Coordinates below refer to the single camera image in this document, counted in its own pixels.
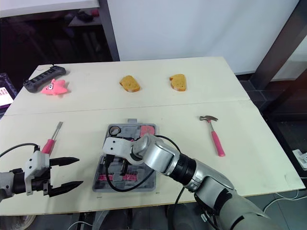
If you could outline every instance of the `hammer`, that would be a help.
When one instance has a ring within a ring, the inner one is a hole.
[[[211,128],[211,135],[212,135],[212,139],[214,141],[216,150],[217,150],[217,155],[219,157],[224,157],[225,156],[225,152],[223,150],[223,147],[221,145],[221,142],[219,140],[219,137],[217,136],[215,130],[213,129],[212,123],[211,121],[217,121],[218,119],[214,116],[200,116],[200,121],[207,121],[210,124],[210,128]]]

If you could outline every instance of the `bread slice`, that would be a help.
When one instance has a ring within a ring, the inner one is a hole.
[[[131,75],[124,77],[119,83],[127,92],[136,92],[140,90],[140,85]]]
[[[174,90],[185,91],[187,89],[186,77],[183,74],[175,74],[169,80]]]

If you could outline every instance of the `pink hammer handle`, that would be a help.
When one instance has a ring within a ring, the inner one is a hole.
[[[46,145],[44,145],[43,147],[42,153],[50,154],[52,151],[53,144],[54,144],[54,140],[48,139]]]
[[[224,157],[225,156],[225,152],[223,150],[223,147],[221,145],[219,137],[217,136],[215,131],[212,131],[211,135],[212,135],[213,141],[214,141],[215,146],[216,146],[217,155],[219,155],[219,157]]]

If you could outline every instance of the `tool case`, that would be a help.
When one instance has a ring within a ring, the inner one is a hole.
[[[111,124],[108,127],[107,137],[124,138],[136,141],[144,133],[156,134],[155,124],[137,123],[137,119],[128,119],[126,124]],[[106,181],[106,170],[103,165],[105,154],[98,163],[93,182],[93,191],[98,193],[115,192]],[[146,164],[131,165],[122,157],[114,157],[108,168],[111,183],[118,189],[127,189],[140,183],[152,171]],[[132,192],[150,192],[156,186],[156,172],[154,172],[143,184],[132,190]]]

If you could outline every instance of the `hammer head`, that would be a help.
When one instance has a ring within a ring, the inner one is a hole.
[[[200,121],[218,121],[218,119],[214,116],[200,116]]]

